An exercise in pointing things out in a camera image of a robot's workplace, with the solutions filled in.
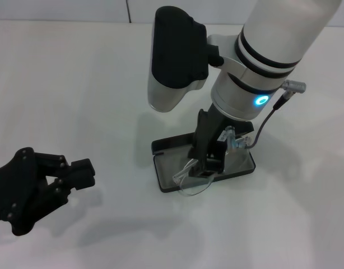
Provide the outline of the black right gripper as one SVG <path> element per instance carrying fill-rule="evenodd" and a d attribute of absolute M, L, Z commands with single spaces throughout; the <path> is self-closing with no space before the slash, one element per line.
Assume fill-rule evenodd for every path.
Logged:
<path fill-rule="evenodd" d="M 197 128 L 188 152 L 190 169 L 188 175 L 194 178 L 207 178 L 221 174 L 225 167 L 225 146 L 218 142 L 227 126 L 227 118 L 216 108 L 198 113 Z"/>

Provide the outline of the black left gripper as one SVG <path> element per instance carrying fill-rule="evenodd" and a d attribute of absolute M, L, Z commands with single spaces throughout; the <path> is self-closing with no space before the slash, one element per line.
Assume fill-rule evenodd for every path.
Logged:
<path fill-rule="evenodd" d="M 70 175 L 80 170 L 94 174 L 89 159 L 69 165 L 64 155 L 37 153 L 31 147 L 18 150 L 0 168 L 0 221 L 11 224 L 13 235 L 26 235 L 36 222 L 68 202 L 71 189 L 95 185 L 92 174 Z"/>

